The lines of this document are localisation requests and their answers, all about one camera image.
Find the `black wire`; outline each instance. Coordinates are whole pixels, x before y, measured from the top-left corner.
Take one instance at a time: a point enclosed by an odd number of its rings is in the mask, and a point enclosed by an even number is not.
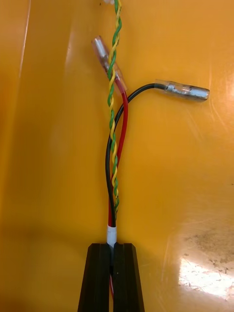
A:
[[[160,83],[149,83],[146,84],[128,96],[128,102],[130,103],[131,100],[133,100],[136,96],[138,96],[141,92],[149,90],[149,89],[161,89],[165,90],[165,86]],[[116,117],[115,117],[115,128],[118,124],[118,121],[120,119],[120,116],[123,113],[123,104],[121,105],[120,109],[118,110]],[[112,217],[112,226],[116,226],[116,214],[115,214],[115,204],[114,204],[114,199],[113,199],[113,192],[112,192],[112,185],[111,185],[111,176],[110,176],[110,152],[111,152],[111,143],[112,140],[109,136],[108,142],[107,142],[107,147],[106,147],[106,159],[105,159],[105,170],[106,170],[106,184],[107,184],[107,189],[108,189],[108,195],[111,203],[111,217]]]

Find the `clamp jaw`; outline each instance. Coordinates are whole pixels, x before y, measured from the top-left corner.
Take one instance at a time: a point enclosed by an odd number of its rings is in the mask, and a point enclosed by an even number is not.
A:
[[[78,312],[109,311],[109,279],[113,275],[114,312],[144,312],[137,253],[133,244],[92,244],[88,248]]]

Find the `wire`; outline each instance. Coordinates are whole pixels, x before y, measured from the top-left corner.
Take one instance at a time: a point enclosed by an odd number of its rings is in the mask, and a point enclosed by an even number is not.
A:
[[[111,297],[114,299],[114,288],[113,288],[113,278],[110,274],[110,289],[111,289]]]
[[[146,84],[137,90],[135,90],[132,94],[128,96],[128,103],[131,102],[136,96],[138,96],[141,92],[149,90],[149,89],[161,89],[165,90],[165,86],[160,83],[150,83]],[[120,116],[122,115],[124,111],[124,105],[122,104],[120,109],[118,110],[116,117],[115,117],[115,128],[117,127],[118,121],[120,119]],[[113,199],[113,194],[112,194],[112,185],[111,185],[111,177],[110,177],[110,150],[111,150],[111,144],[112,140],[109,136],[108,142],[107,142],[107,147],[106,147],[106,158],[105,158],[105,171],[106,171],[106,184],[107,184],[107,190],[108,190],[108,195],[109,195],[109,200],[110,200],[110,206],[111,209],[109,210],[109,213],[111,213],[111,219],[112,219],[112,225],[113,227],[116,226],[116,218],[115,218],[115,204],[114,204],[114,199]]]
[[[118,157],[117,166],[118,166],[120,158],[121,158],[121,153],[122,153],[122,149],[123,149],[123,143],[124,143],[126,130],[127,130],[127,123],[128,123],[128,98],[127,98],[126,92],[125,92],[121,82],[118,79],[116,79],[116,85],[117,85],[119,91],[121,92],[122,98],[123,98],[123,125],[122,125],[122,129],[121,129],[121,134],[120,134],[120,139],[119,139],[119,144],[118,144],[118,150],[117,150],[117,157]],[[118,212],[118,207],[115,206],[115,219],[116,219],[117,212]],[[113,221],[112,221],[111,203],[110,203],[110,200],[109,200],[108,225],[109,226],[113,226],[112,224],[113,224]]]
[[[115,195],[115,207],[118,207],[119,204],[119,198],[118,198],[118,180],[117,180],[117,163],[118,163],[118,157],[117,157],[117,144],[116,144],[116,134],[115,134],[115,113],[113,110],[114,105],[114,81],[116,78],[116,73],[114,69],[114,64],[116,61],[116,47],[119,43],[119,32],[122,28],[122,22],[120,18],[120,12],[121,12],[122,4],[120,0],[115,0],[115,12],[116,12],[116,30],[113,35],[112,39],[112,49],[109,53],[108,61],[109,61],[109,69],[107,72],[107,76],[109,79],[109,95],[108,95],[108,106],[110,108],[110,137],[112,140],[111,144],[111,151],[112,151],[112,163],[113,163],[113,177],[112,177],[112,186],[114,189],[114,195]]]

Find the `orange background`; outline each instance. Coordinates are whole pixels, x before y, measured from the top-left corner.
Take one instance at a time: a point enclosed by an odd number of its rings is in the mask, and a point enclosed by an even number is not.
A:
[[[105,241],[108,80],[91,40],[110,46],[115,14],[100,1],[0,0],[4,312],[76,311],[87,248]],[[118,241],[136,246],[146,312],[233,311],[234,3],[122,4],[128,93],[157,78],[211,96],[130,104]]]

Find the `green and yellow twisted wire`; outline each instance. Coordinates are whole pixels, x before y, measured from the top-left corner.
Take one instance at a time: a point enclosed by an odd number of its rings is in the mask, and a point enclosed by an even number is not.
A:
[[[113,163],[113,177],[112,177],[112,186],[113,186],[113,192],[115,196],[115,212],[117,214],[118,210],[118,204],[119,204],[119,198],[118,198],[118,180],[117,180],[117,163],[118,163],[118,157],[117,157],[117,143],[116,143],[116,134],[115,134],[115,113],[113,110],[114,105],[114,81],[116,77],[114,64],[116,61],[116,47],[119,42],[119,32],[122,28],[122,22],[120,18],[120,12],[121,12],[122,4],[120,0],[115,0],[115,12],[116,12],[116,31],[114,33],[113,39],[112,39],[112,49],[109,54],[109,70],[108,70],[108,79],[109,79],[109,95],[108,95],[108,106],[110,108],[110,116],[111,120],[109,123],[110,127],[110,137],[112,140],[111,144],[111,151],[112,151],[112,163]]]

